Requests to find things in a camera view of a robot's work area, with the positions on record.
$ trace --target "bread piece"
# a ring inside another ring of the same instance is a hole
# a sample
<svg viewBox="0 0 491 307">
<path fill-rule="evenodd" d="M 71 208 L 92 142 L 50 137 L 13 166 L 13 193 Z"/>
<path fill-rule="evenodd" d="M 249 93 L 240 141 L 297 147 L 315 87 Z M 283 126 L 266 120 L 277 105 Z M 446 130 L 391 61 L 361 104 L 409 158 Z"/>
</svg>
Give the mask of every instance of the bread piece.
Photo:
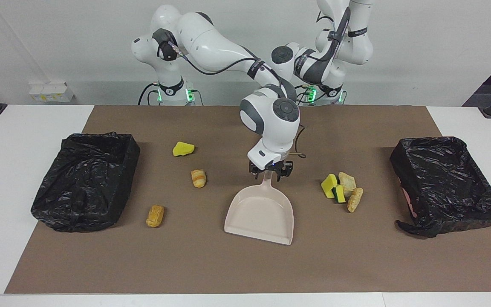
<svg viewBox="0 0 491 307">
<path fill-rule="evenodd" d="M 357 208 L 357 205 L 361 201 L 361 197 L 363 196 L 363 189 L 358 187 L 353 189 L 351 196 L 349 197 L 348 200 L 348 211 L 350 213 L 354 212 L 355 209 Z"/>
<path fill-rule="evenodd" d="M 145 221 L 149 227 L 158 227 L 162 224 L 162 217 L 164 217 L 164 207 L 153 205 Z"/>
<path fill-rule="evenodd" d="M 206 173 L 203 169 L 195 169 L 191 171 L 191 178 L 195 187 L 203 187 L 206 185 Z"/>
<path fill-rule="evenodd" d="M 344 187 L 344 196 L 346 197 L 351 196 L 351 192 L 357 187 L 355 178 L 342 171 L 338 173 L 338 183 Z"/>
</svg>

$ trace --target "cable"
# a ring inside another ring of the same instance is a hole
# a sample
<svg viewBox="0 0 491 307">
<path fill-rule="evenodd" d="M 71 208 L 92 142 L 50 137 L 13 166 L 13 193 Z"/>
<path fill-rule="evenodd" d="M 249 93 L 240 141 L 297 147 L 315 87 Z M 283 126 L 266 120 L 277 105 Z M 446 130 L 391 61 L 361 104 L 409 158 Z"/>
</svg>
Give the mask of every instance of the cable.
<svg viewBox="0 0 491 307">
<path fill-rule="evenodd" d="M 315 20 L 315 21 L 316 21 L 316 23 L 317 23 L 318 21 L 322 20 L 323 18 L 329 19 L 329 20 L 331 20 L 333 23 L 335 22 L 335 20 L 333 20 L 333 18 L 331 18 L 331 17 L 329 17 L 329 16 L 321 16 L 321 17 L 320 17 L 320 16 L 321 16 L 321 11 L 319 11 L 319 13 L 318 13 L 318 18 Z"/>
<path fill-rule="evenodd" d="M 316 99 L 312 100 L 312 101 L 309 101 L 309 103 L 313 103 L 315 101 L 318 101 L 319 99 L 322 99 L 323 96 L 327 95 L 327 93 L 323 93 L 323 95 L 321 95 L 320 97 L 317 97 Z"/>
<path fill-rule="evenodd" d="M 147 93 L 147 105 L 150 105 L 149 96 L 150 96 L 151 93 L 157 93 L 158 94 L 158 91 L 157 90 L 152 90 L 149 93 Z"/>
<path fill-rule="evenodd" d="M 289 154 L 290 155 L 297 155 L 300 159 L 306 159 L 306 154 L 302 153 L 302 152 L 298 152 L 297 150 L 297 142 L 298 142 L 298 138 L 300 136 L 300 134 L 302 134 L 302 132 L 304 131 L 304 129 L 306 129 L 306 126 L 304 126 L 303 124 L 298 124 L 299 127 L 302 127 L 302 129 L 298 132 L 296 138 L 295 138 L 295 152 L 290 152 Z"/>
<path fill-rule="evenodd" d="M 196 71 L 198 71 L 198 72 L 200 72 L 201 74 L 204 74 L 204 75 L 216 75 L 216 74 L 220 74 L 221 72 L 224 72 L 225 70 L 228 70 L 228 68 L 231 68 L 232 66 L 234 66 L 234 65 L 236 65 L 236 64 L 238 64 L 240 62 L 243 62 L 243 61 L 257 61 L 258 59 L 260 59 L 256 55 L 254 55 L 251 51 L 249 51 L 245 47 L 241 46 L 245 51 L 247 51 L 247 53 L 251 54 L 251 56 L 254 56 L 254 58 L 241 58 L 240 60 L 237 60 L 237 61 L 233 62 L 232 64 L 226 66 L 225 68 L 222 68 L 222 70 L 218 70 L 216 72 L 205 72 L 205 71 L 201 70 L 200 68 L 198 68 L 195 64 L 193 64 L 193 62 L 191 62 L 189 60 L 189 58 L 187 58 L 187 56 L 185 56 L 185 54 L 183 54 L 183 52 L 181 52 L 181 50 L 179 49 L 178 46 L 176 46 L 175 44 L 171 43 L 170 41 L 168 43 L 172 47 L 172 49 L 174 51 L 176 51 L 179 55 L 181 55 L 181 57 L 183 59 L 185 59 L 185 61 L 187 61 Z M 281 79 L 278 76 L 278 74 L 272 68 L 270 68 L 269 66 L 267 66 L 266 64 L 263 64 L 263 67 L 265 69 L 267 69 L 274 76 L 274 78 L 276 78 L 276 80 L 278 80 L 279 86 L 281 87 Z"/>
<path fill-rule="evenodd" d="M 191 64 L 191 66 L 197 70 L 198 72 L 204 74 L 204 75 L 216 75 L 216 74 L 220 74 L 221 72 L 224 72 L 225 70 L 228 70 L 228 68 L 231 68 L 232 66 L 238 64 L 239 62 L 243 62 L 243 61 L 256 61 L 255 58 L 242 58 L 240 60 L 237 60 L 236 62 L 228 65 L 227 67 L 223 68 L 222 70 L 218 70 L 216 72 L 204 72 L 203 70 L 201 70 L 200 68 L 196 67 L 195 64 L 193 64 L 193 62 L 191 62 L 186 56 L 182 56 L 182 58 L 185 59 L 185 61 L 187 61 L 189 64 Z"/>
<path fill-rule="evenodd" d="M 198 93 L 198 95 L 200 96 L 200 103 L 204 105 L 204 101 L 202 100 L 202 93 L 200 93 L 199 90 L 191 90 L 191 93 Z"/>
<path fill-rule="evenodd" d="M 159 86 L 158 83 L 154 82 L 154 83 L 149 83 L 149 85 L 147 85 L 144 90 L 142 91 L 142 94 L 140 95 L 140 99 L 138 99 L 138 105 L 141 105 L 142 104 L 142 98 L 143 98 L 143 95 L 145 94 L 145 92 L 148 90 L 149 87 L 151 86 Z"/>
<path fill-rule="evenodd" d="M 325 95 L 327 95 L 327 93 L 323 93 L 323 95 L 321 95 L 320 97 L 317 97 L 316 99 L 312 100 L 312 101 L 302 101 L 301 99 L 304 97 L 304 95 L 306 95 L 306 92 L 307 91 L 304 91 L 300 94 L 297 95 L 297 105 L 299 105 L 300 103 L 313 103 L 313 102 L 316 102 L 318 101 L 319 99 L 322 99 Z"/>
</svg>

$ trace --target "white table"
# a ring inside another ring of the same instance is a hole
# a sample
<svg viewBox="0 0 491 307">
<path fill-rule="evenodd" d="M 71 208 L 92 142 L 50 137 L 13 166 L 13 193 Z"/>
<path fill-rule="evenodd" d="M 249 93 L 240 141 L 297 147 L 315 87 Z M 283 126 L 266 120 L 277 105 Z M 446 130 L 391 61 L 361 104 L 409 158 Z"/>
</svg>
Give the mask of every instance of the white table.
<svg viewBox="0 0 491 307">
<path fill-rule="evenodd" d="M 37 220 L 29 209 L 60 149 L 92 106 L 10 105 L 0 115 L 0 306 L 491 306 L 491 293 L 287 293 L 249 295 L 4 295 Z M 491 120 L 476 108 L 428 107 L 443 136 L 457 136 L 491 184 Z"/>
</svg>

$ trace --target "black trash bag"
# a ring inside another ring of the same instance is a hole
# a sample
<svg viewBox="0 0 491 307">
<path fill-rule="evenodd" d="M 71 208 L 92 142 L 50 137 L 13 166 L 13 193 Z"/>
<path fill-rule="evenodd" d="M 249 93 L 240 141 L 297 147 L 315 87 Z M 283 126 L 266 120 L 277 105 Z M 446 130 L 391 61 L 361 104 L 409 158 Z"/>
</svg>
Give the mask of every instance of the black trash bag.
<svg viewBox="0 0 491 307">
<path fill-rule="evenodd" d="M 396 221 L 412 235 L 491 226 L 491 187 L 454 137 L 402 139 L 390 161 L 409 201 L 414 225 Z"/>
<path fill-rule="evenodd" d="M 121 216 L 140 148 L 131 134 L 72 134 L 43 178 L 31 212 L 60 232 L 106 229 Z"/>
</svg>

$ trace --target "white wall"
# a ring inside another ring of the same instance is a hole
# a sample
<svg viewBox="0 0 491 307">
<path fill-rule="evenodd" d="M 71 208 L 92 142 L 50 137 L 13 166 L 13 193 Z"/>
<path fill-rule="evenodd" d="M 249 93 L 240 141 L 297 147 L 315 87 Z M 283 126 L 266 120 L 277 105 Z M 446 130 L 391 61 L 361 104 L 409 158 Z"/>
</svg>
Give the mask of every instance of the white wall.
<svg viewBox="0 0 491 307">
<path fill-rule="evenodd" d="M 315 23 L 314 0 L 0 0 L 0 101 L 33 103 L 29 82 L 64 80 L 77 103 L 136 103 L 156 75 L 130 43 L 165 3 L 206 12 L 262 58 L 289 41 L 313 46 L 327 26 Z M 348 66 L 349 104 L 458 106 L 491 74 L 491 1 L 378 0 L 369 33 L 375 54 Z M 214 104 L 238 103 L 255 86 L 238 72 L 210 77 L 181 67 Z"/>
</svg>

